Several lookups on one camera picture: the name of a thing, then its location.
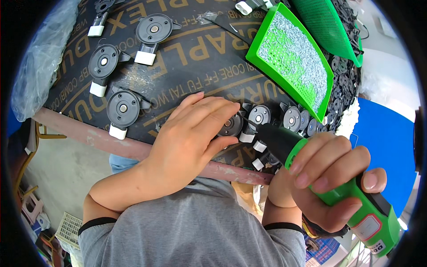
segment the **black sleeve cuff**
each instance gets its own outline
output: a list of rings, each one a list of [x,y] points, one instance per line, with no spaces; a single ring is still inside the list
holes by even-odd
[[[115,223],[115,222],[117,222],[117,219],[114,219],[111,217],[101,217],[101,218],[96,218],[96,219],[90,220],[87,223],[83,224],[82,227],[80,227],[79,235],[81,235],[84,230],[91,228],[93,226],[103,225],[106,223]]]
[[[264,226],[264,229],[266,231],[273,230],[273,229],[291,229],[291,230],[295,230],[295,231],[298,231],[298,232],[304,234],[301,227],[299,227],[298,225],[296,225],[294,223],[271,223],[271,224],[267,224],[266,226]]]

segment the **plastic stool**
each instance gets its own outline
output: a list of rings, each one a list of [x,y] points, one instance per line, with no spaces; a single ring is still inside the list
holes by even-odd
[[[35,223],[38,214],[42,212],[42,209],[43,201],[37,200],[33,193],[22,201],[22,211],[32,225]]]

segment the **label on screwdriver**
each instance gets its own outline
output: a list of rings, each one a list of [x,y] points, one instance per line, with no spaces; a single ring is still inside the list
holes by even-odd
[[[377,243],[375,243],[372,246],[367,246],[367,248],[369,248],[369,250],[372,252],[372,254],[378,254],[380,253],[383,249],[386,248],[384,242],[380,239]]]
[[[354,227],[351,227],[353,233],[362,241],[366,241],[373,237],[381,230],[383,223],[375,214],[368,214],[363,220]]]

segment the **electric screwdriver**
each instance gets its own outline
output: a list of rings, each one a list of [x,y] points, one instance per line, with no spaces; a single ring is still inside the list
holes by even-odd
[[[286,128],[272,124],[255,124],[256,136],[286,169],[301,148],[308,142]],[[361,187],[362,173],[347,183],[324,194],[317,194],[327,205],[333,206],[348,197],[357,197],[362,207],[350,218],[347,225],[376,257],[387,255],[399,241],[400,224],[393,207],[380,194],[365,193]]]

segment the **white plastic crate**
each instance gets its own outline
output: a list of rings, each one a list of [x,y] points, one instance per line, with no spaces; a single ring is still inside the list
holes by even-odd
[[[80,250],[79,229],[82,225],[83,221],[81,219],[64,212],[64,216],[62,216],[62,220],[59,224],[58,230],[55,233],[55,236],[60,241]]]

